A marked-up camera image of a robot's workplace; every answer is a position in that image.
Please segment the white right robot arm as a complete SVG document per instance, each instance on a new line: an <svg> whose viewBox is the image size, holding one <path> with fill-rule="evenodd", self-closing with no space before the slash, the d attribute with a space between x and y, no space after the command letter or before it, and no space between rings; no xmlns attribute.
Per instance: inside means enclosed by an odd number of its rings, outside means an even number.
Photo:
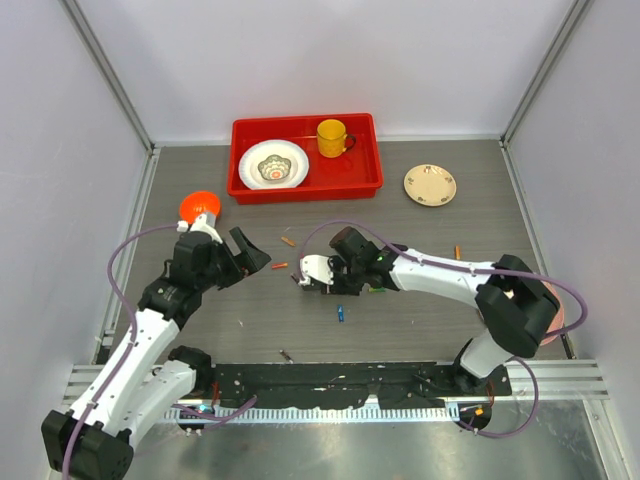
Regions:
<svg viewBox="0 0 640 480"><path fill-rule="evenodd" d="M517 256L499 261L464 263L424 254L401 244L382 248L357 229L346 227L329 246L331 294L357 295L365 285L394 291L416 291L455 300L475 308L484 330L456 356L451 380L462 394L483 388L488 377L514 356L533 357L560 310L560 301Z"/></svg>

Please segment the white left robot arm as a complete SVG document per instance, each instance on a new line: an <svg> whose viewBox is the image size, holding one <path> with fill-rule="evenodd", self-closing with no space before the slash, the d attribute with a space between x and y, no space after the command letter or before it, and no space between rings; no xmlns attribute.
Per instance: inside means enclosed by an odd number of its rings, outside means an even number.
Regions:
<svg viewBox="0 0 640 480"><path fill-rule="evenodd" d="M238 227L233 253L217 231L181 222L162 274L127 305L130 326L93 383L64 413L52 410L41 432L50 467L65 479L121 479L140 440L179 399L205 397L214 382L210 355L174 349L158 372L152 367L178 336L211 288L231 287L263 269L270 256Z"/></svg>

